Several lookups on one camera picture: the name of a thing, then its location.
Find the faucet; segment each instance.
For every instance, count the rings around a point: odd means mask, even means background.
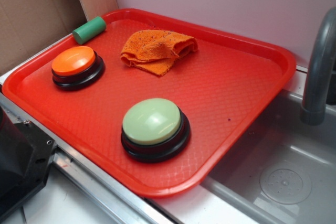
[[[319,125],[326,104],[336,104],[336,7],[330,9],[320,26],[304,86],[301,121]]]

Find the sink basin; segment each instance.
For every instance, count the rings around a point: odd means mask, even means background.
[[[301,101],[283,90],[202,185],[259,223],[334,223],[336,110],[308,126]]]

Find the cardboard box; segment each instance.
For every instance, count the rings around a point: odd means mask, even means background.
[[[0,76],[85,22],[79,0],[0,0]]]

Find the plastic tray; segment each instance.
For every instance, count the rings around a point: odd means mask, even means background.
[[[97,82],[78,91],[62,91],[53,84],[52,60],[77,45],[70,36],[13,72],[3,93],[141,196],[174,195],[199,184],[296,69],[290,52],[261,41],[136,9],[103,18],[106,31],[85,44],[106,64]],[[162,77],[127,67],[120,60],[121,49],[143,29],[194,36],[199,50]],[[132,160],[120,141],[126,111],[149,98],[173,101],[191,124],[183,152],[156,164]]]

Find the green button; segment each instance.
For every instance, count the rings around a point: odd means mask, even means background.
[[[153,145],[170,138],[180,124],[180,111],[175,103],[153,98],[134,105],[124,116],[122,128],[132,142]]]

